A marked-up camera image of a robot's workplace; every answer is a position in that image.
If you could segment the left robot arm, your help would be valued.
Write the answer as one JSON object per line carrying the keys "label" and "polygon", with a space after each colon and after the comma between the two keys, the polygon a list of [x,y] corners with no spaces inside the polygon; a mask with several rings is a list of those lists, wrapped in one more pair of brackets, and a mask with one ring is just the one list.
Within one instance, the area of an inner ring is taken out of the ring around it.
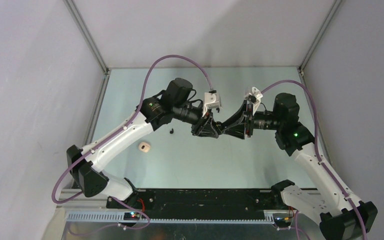
{"label": "left robot arm", "polygon": [[70,146],[67,151],[69,171],[75,183],[87,198],[98,194],[115,197],[125,208],[133,208],[138,194],[127,179],[105,173],[105,167],[122,151],[140,138],[155,132],[172,119],[189,123],[195,134],[201,124],[212,116],[211,109],[221,106],[216,90],[204,94],[197,107],[189,99],[193,85],[183,78],[175,78],[167,89],[143,99],[129,119],[99,140],[83,146]]}

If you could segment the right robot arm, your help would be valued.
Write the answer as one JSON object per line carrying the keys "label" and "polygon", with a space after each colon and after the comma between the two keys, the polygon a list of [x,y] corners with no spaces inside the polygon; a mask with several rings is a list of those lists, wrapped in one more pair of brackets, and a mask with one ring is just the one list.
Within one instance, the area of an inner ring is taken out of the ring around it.
{"label": "right robot arm", "polygon": [[315,136],[299,121],[296,97],[278,94],[271,111],[256,111],[256,104],[256,97],[247,97],[234,115],[217,124],[220,132],[243,139],[255,130],[273,130],[278,147],[305,170],[319,192],[314,196],[283,180],[272,186],[271,204],[302,213],[318,224],[327,240],[366,238],[378,210],[372,202],[363,202],[355,195],[320,154]]}

